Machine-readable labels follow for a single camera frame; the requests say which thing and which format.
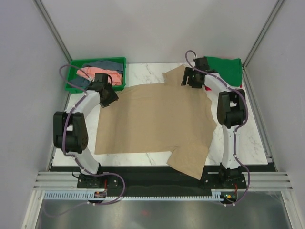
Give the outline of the beige t shirt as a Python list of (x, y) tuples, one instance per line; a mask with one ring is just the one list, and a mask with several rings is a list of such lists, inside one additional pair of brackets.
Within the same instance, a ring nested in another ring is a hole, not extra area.
[(170, 152), (167, 164), (201, 179), (216, 122), (203, 89), (183, 86), (183, 65), (163, 83), (125, 88), (99, 114), (95, 154)]

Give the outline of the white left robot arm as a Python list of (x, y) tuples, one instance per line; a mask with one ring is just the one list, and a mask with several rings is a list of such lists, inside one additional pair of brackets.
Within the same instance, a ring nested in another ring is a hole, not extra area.
[(105, 108), (118, 100), (112, 83), (109, 74), (97, 73), (78, 102), (63, 112), (55, 112), (53, 116), (54, 146), (66, 157), (74, 159), (81, 171), (89, 175), (88, 182), (93, 187), (101, 187), (105, 177), (101, 173), (100, 163), (88, 148), (86, 118), (96, 106)]

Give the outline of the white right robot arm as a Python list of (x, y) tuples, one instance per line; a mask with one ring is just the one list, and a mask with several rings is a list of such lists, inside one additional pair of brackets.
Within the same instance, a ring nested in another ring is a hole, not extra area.
[(230, 86), (220, 74), (210, 69), (206, 57), (195, 57), (194, 65), (184, 70), (182, 86), (207, 87), (218, 95), (216, 116), (224, 136), (223, 157), (217, 182), (225, 188), (244, 179), (238, 159), (240, 129), (248, 121), (248, 108), (243, 89)]

